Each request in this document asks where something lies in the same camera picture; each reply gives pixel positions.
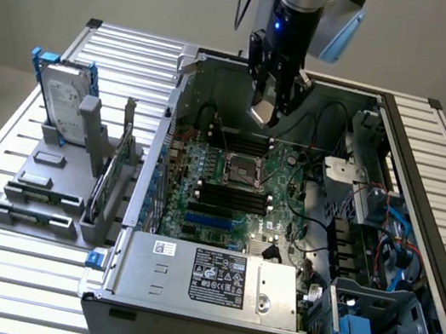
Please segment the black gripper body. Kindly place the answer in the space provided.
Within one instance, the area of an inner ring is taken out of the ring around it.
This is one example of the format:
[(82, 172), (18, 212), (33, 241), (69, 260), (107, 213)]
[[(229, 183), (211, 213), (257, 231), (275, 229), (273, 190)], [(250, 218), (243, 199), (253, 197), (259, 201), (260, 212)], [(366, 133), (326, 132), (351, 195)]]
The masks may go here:
[(322, 13), (323, 8), (312, 12), (292, 9), (283, 0), (272, 12), (263, 68), (275, 79), (277, 101), (290, 101)]

